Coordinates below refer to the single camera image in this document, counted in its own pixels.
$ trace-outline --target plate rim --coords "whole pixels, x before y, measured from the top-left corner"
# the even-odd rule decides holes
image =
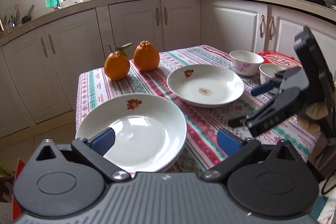
[[[109,101],[112,101],[112,100],[114,100],[114,99],[116,99],[116,98],[124,97],[124,96],[134,96],[134,95],[147,95],[147,96],[159,97],[160,100],[166,100],[166,101],[168,101],[170,104],[172,104],[172,105],[179,111],[179,113],[181,114],[181,116],[182,116],[182,118],[183,118],[183,120],[184,120],[184,134],[183,134],[183,142],[181,143],[181,148],[179,149],[179,151],[177,152],[177,154],[174,155],[174,156],[169,160],[169,162],[166,163],[165,166],[162,166],[162,167],[160,167],[160,168],[158,168],[158,169],[155,169],[155,170],[151,171],[151,172],[157,172],[157,171],[160,171],[160,170],[162,170],[162,169],[164,169],[164,168],[166,168],[166,167],[169,167],[169,166],[170,166],[170,165],[177,159],[177,157],[182,153],[182,150],[183,150],[183,148],[184,148],[184,146],[185,146],[185,143],[186,143],[186,139],[187,139],[187,121],[186,121],[186,119],[185,119],[185,117],[184,117],[183,112],[181,111],[181,109],[180,109],[177,105],[175,105],[171,100],[169,100],[169,99],[167,99],[167,98],[165,98],[165,97],[162,97],[162,96],[160,96],[160,95],[157,95],[157,94],[149,94],[149,93],[134,92],[134,93],[126,93],[126,94],[122,94],[122,95],[119,95],[119,96],[114,97],[114,98],[110,98],[109,100],[107,100],[107,101],[103,102],[102,104],[98,105],[97,107],[95,107],[90,113],[92,113],[95,109],[99,108],[101,105],[103,105],[103,104],[105,104],[105,103],[107,103],[107,102],[109,102]],[[77,132],[78,132],[78,130],[79,130],[79,128],[80,128],[81,125],[82,125],[82,123],[80,123],[79,126],[78,126],[78,129],[77,129],[76,134],[75,134],[75,139],[76,139],[76,138],[79,138],[79,137],[77,137]],[[135,172],[135,173],[136,173],[136,172],[138,172],[138,171],[137,171],[137,170],[129,170],[128,172]]]
[[[217,68],[221,68],[221,69],[224,69],[224,70],[228,70],[228,71],[230,71],[230,72],[232,72],[234,75],[236,75],[236,76],[238,76],[239,77],[239,79],[240,79],[240,81],[241,81],[241,83],[243,84],[243,91],[241,92],[241,94],[235,99],[235,100],[237,100],[237,99],[239,99],[239,97],[241,97],[242,96],[242,94],[244,93],[244,89],[245,89],[245,85],[244,85],[244,82],[243,82],[243,80],[240,78],[240,76],[238,75],[238,74],[236,74],[234,71],[232,71],[232,70],[230,70],[230,69],[228,69],[228,68],[226,68],[226,67],[220,67],[220,66],[215,66],[215,65],[211,65],[211,64],[192,64],[192,65],[188,65],[188,66],[184,66],[184,67],[180,67],[180,68],[177,68],[176,70],[174,70],[174,71],[172,71],[169,75],[168,75],[168,77],[167,77],[167,86],[168,86],[168,88],[169,88],[169,90],[173,93],[173,94],[175,94],[178,98],[183,98],[183,100],[186,100],[186,101],[188,101],[188,102],[191,102],[191,103],[193,103],[193,104],[198,104],[198,105],[204,105],[204,106],[207,106],[207,108],[210,108],[210,107],[221,107],[221,106],[223,106],[223,105],[226,105],[226,104],[229,104],[229,103],[232,103],[232,102],[234,102],[235,100],[233,100],[233,101],[230,101],[230,102],[227,102],[227,103],[220,103],[220,104],[203,104],[203,103],[199,103],[199,102],[195,102],[195,101],[191,101],[191,100],[187,100],[187,99],[185,99],[184,97],[182,97],[182,96],[180,96],[179,94],[177,94],[175,91],[173,91],[172,89],[171,89],[171,87],[169,86],[169,78],[172,76],[172,74],[175,72],[175,71],[177,71],[177,70],[182,70],[182,69],[184,69],[184,68],[188,68],[188,67],[191,67],[191,66],[211,66],[211,67],[217,67]]]

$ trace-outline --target kitchen cabinet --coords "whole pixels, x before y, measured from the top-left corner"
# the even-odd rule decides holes
[[[133,43],[126,50],[129,59],[143,40],[150,41],[159,52],[164,51],[160,0],[113,4],[109,9],[115,46]]]
[[[275,50],[298,60],[294,38],[305,25],[310,27],[332,74],[336,71],[336,26],[319,18],[291,9],[269,5],[266,49]]]
[[[201,0],[201,42],[224,52],[262,52],[267,4],[245,0]]]
[[[0,138],[28,127],[0,73]]]
[[[2,50],[17,91],[35,123],[71,111],[43,27],[12,40]]]
[[[200,0],[161,0],[165,51],[201,45]]]
[[[44,26],[50,57],[73,110],[78,77],[104,66],[96,10],[74,14]]]

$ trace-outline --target cabinet handle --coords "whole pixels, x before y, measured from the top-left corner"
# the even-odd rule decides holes
[[[167,8],[166,8],[166,7],[164,7],[164,9],[165,9],[165,15],[166,15],[166,21],[165,21],[165,25],[167,25],[167,24],[168,24],[168,14],[167,14]]]
[[[274,17],[271,17],[271,22],[269,23],[269,40],[272,40],[272,25],[274,22]]]
[[[53,53],[53,55],[55,55],[56,52],[55,52],[55,49],[54,49],[54,43],[53,43],[53,40],[51,39],[51,34],[48,34],[48,37],[49,37],[49,44],[50,44],[50,47],[51,47],[51,49],[52,49],[52,53]]]
[[[45,56],[45,57],[48,57],[47,49],[45,48],[45,44],[44,44],[44,41],[43,41],[43,37],[41,37],[41,44],[42,44],[42,49],[43,49],[43,52],[44,52],[44,56]]]
[[[260,22],[260,37],[263,38],[264,34],[263,34],[263,22],[265,22],[265,16],[262,15],[261,16],[261,22]]]
[[[157,16],[157,19],[156,19],[156,25],[157,25],[157,26],[160,26],[160,14],[159,14],[159,8],[156,8],[156,16]]]

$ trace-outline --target blue gripper pad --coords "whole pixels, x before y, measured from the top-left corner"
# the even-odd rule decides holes
[[[99,134],[88,140],[88,145],[99,155],[104,156],[107,151],[114,145],[116,134],[110,127],[106,128]]]
[[[245,141],[238,138],[229,130],[222,128],[217,132],[217,143],[219,147],[230,157],[243,147]]]

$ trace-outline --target tablecloth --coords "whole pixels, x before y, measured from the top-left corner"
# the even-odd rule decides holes
[[[250,95],[251,89],[260,85],[259,75],[241,77],[244,82],[244,93],[235,102],[219,108],[200,108],[181,101],[168,88],[168,75],[177,68],[192,64],[211,64],[232,70],[230,56],[213,47],[202,45],[197,47],[160,53],[160,64],[151,72],[140,72],[130,61],[130,71],[121,81],[111,81],[105,76],[104,68],[85,72],[79,76],[76,129],[85,117],[101,103],[126,93],[149,93],[162,96],[174,102],[183,112],[187,122],[186,145],[178,160],[169,168],[169,172],[205,170],[218,164],[227,155],[218,147],[216,135],[220,128],[226,128],[244,139],[251,137],[246,127],[230,128],[227,120],[247,112],[253,112],[264,105],[271,94],[257,97]],[[307,161],[318,137],[302,130],[296,123],[296,118],[279,124],[273,129],[261,134],[257,139],[263,144],[276,144],[280,139],[289,140],[301,157]]]

